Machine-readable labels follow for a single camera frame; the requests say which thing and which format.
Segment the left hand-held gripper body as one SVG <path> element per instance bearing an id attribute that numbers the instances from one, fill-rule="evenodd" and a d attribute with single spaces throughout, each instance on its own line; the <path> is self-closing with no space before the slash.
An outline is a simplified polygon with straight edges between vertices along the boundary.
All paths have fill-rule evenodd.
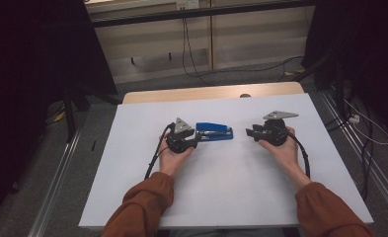
<path id="1" fill-rule="evenodd" d="M 171 131 L 166 138 L 168 148 L 181 154 L 188 148 L 195 147 L 195 139 L 190 139 L 193 134 L 194 129 L 189 124 L 181 118 L 176 118 L 176 121 L 171 123 Z"/>

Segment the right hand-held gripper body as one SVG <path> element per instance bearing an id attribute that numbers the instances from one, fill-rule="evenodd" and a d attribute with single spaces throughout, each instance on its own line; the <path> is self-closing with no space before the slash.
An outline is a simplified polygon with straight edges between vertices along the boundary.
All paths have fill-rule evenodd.
<path id="1" fill-rule="evenodd" d="M 296 113 L 273 111 L 264 116 L 263 134 L 265 140 L 273 146 L 282 145 L 289 134 L 284 119 L 297 117 Z"/>

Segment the blue stapler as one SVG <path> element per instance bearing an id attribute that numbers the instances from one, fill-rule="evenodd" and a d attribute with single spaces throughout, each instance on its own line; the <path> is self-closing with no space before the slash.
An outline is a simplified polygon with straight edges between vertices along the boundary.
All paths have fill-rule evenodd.
<path id="1" fill-rule="evenodd" d="M 201 141 L 229 140 L 234 137 L 233 129 L 226 124 L 198 122 L 195 129 Z"/>

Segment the person's left hand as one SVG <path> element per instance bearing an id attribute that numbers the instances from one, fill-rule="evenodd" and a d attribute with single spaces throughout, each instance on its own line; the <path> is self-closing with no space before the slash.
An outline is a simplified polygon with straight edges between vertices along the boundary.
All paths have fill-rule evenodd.
<path id="1" fill-rule="evenodd" d="M 194 152 L 194 149 L 189 147 L 183 153 L 174 153 L 168 148 L 166 142 L 168 135 L 169 133 L 166 133 L 161 140 L 161 145 L 159 148 L 159 171 L 172 178 L 175 178 L 180 169 L 183 167 L 185 161 Z"/>

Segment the person's right hand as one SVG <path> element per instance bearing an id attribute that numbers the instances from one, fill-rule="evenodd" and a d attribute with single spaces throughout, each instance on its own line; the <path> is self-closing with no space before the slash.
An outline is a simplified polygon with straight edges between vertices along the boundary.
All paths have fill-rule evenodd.
<path id="1" fill-rule="evenodd" d="M 301 170 L 298 164 L 298 146 L 290 136 L 280 146 L 271 145 L 265 140 L 260 140 L 259 144 L 267 149 L 273 156 L 276 164 L 286 174 L 292 174 Z"/>

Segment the wooden table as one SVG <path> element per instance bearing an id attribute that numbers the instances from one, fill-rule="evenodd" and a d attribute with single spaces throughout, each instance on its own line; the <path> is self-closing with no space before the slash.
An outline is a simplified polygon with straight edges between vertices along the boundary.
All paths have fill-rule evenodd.
<path id="1" fill-rule="evenodd" d="M 130 92 L 123 97 L 122 102 L 124 104 L 157 103 L 240 98 L 241 94 L 250 94 L 252 97 L 265 97 L 303 93 L 304 89 L 298 82 L 277 82 Z"/>

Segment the black metal stand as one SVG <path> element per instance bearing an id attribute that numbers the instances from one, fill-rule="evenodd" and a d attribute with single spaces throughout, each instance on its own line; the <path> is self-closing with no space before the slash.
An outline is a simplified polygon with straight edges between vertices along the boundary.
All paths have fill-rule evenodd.
<path id="1" fill-rule="evenodd" d="M 92 95 L 115 106 L 122 103 L 122 100 L 119 100 L 112 95 L 102 93 L 99 90 L 81 83 L 70 83 L 66 85 L 63 90 L 63 104 L 68 130 L 67 142 L 70 142 L 77 134 L 77 125 L 73 114 L 73 108 L 76 108 L 79 112 L 87 112 L 91 108 L 89 100 L 86 98 L 87 95 Z"/>

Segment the black curtain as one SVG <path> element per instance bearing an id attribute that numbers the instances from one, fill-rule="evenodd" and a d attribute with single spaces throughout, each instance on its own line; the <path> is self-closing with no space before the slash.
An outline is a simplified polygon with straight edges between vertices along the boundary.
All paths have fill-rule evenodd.
<path id="1" fill-rule="evenodd" d="M 388 128 L 388 0 L 317 0 L 301 65 L 332 53 L 316 87 L 336 79 L 338 66 Z"/>
<path id="2" fill-rule="evenodd" d="M 65 97 L 112 95 L 115 82 L 87 0 L 0 0 L 0 205 Z"/>

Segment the aluminium floor rail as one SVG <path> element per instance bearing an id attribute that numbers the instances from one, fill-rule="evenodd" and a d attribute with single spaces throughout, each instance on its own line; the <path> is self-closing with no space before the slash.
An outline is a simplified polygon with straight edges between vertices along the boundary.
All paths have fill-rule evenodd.
<path id="1" fill-rule="evenodd" d="M 350 172 L 362 200 L 380 233 L 388 231 L 388 130 L 358 96 L 344 101 L 346 114 L 359 115 L 359 123 L 342 117 L 336 91 L 317 93 L 320 114 Z"/>
<path id="2" fill-rule="evenodd" d="M 30 229 L 28 237 L 43 237 L 47 228 L 48 222 L 58 199 L 65 175 L 68 171 L 70 161 L 74 155 L 75 149 L 80 139 L 81 130 L 78 129 L 67 142 L 65 150 L 60 159 L 59 165 L 55 171 L 54 177 L 51 180 L 49 189 L 39 208 L 37 216 Z"/>

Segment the black metal rail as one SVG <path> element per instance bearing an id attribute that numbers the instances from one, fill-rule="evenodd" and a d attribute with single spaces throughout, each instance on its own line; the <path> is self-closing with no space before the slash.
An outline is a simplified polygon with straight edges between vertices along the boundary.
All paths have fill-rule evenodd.
<path id="1" fill-rule="evenodd" d="M 154 13 L 136 16 L 119 16 L 93 20 L 91 26 L 94 28 L 113 27 L 121 25 L 133 25 L 141 23 L 161 22 L 179 19 L 189 19 L 208 16 L 219 16 L 229 14 L 240 14 L 258 11 L 270 11 L 289 8 L 315 6 L 318 0 L 274 0 L 264 3 L 240 4 L 222 7 L 209 7 L 193 10 L 179 10 L 164 13 Z"/>

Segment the white wall socket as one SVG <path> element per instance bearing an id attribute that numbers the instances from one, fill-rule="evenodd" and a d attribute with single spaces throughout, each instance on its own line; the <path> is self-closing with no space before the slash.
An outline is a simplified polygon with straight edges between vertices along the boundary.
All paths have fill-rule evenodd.
<path id="1" fill-rule="evenodd" d="M 178 0 L 176 2 L 178 10 L 192 10 L 199 8 L 199 0 Z"/>

